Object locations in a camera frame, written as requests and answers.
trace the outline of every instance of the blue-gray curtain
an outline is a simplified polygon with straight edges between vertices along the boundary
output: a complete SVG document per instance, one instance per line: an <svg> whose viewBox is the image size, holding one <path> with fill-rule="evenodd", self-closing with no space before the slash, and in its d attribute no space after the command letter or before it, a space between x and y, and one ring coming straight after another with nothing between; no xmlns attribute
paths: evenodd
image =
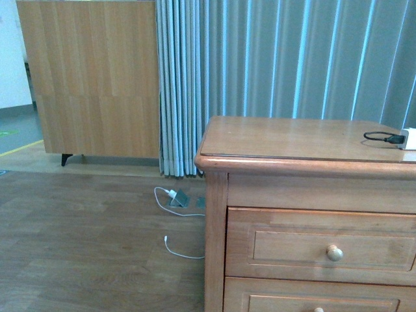
<svg viewBox="0 0 416 312"><path fill-rule="evenodd" d="M161 106L160 169L166 176L196 175L202 139L200 6L157 0Z"/></svg>
<svg viewBox="0 0 416 312"><path fill-rule="evenodd" d="M416 127L416 1L157 2L165 174L196 173L212 115Z"/></svg>

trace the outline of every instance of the cabinet leg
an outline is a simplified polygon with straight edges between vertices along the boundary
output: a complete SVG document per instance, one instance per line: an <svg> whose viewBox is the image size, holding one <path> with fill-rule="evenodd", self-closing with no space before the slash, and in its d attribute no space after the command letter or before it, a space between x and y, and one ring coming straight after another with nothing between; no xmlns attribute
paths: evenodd
<svg viewBox="0 0 416 312"><path fill-rule="evenodd" d="M61 165L62 167L65 167L66 161L68 160L68 158L70 158L73 154L62 154L62 161L61 161Z"/></svg>

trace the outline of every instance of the nightstand top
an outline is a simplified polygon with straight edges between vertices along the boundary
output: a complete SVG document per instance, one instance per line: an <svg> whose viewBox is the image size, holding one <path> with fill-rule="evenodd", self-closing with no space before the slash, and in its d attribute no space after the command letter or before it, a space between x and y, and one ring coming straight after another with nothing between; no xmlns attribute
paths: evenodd
<svg viewBox="0 0 416 312"><path fill-rule="evenodd" d="M335 167L358 162L416 166L416 151L366 140L363 134L369 131L399 134L398 130L375 122L215 116L206 130L196 163L203 169L214 166L214 159L234 163L235 168L236 163L246 166L252 162L274 162L282 167L294 161L324 161Z"/></svg>

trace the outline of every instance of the white charger plug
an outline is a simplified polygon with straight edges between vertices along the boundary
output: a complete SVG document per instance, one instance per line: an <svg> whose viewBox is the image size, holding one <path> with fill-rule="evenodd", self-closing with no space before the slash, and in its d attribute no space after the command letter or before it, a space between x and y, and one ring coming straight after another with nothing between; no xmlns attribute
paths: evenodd
<svg viewBox="0 0 416 312"><path fill-rule="evenodd" d="M404 137L402 144L397 144L397 147L402 150L416 150L416 128L402 129L400 135Z"/></svg>

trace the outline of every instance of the wooden drawer knob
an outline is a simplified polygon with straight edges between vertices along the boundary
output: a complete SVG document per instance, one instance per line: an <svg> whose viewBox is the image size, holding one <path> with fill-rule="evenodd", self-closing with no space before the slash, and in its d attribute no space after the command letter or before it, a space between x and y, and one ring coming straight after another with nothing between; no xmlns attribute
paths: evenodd
<svg viewBox="0 0 416 312"><path fill-rule="evenodd" d="M344 257L344 253L336 245L331 245L326 249L326 255L331 261L339 261Z"/></svg>

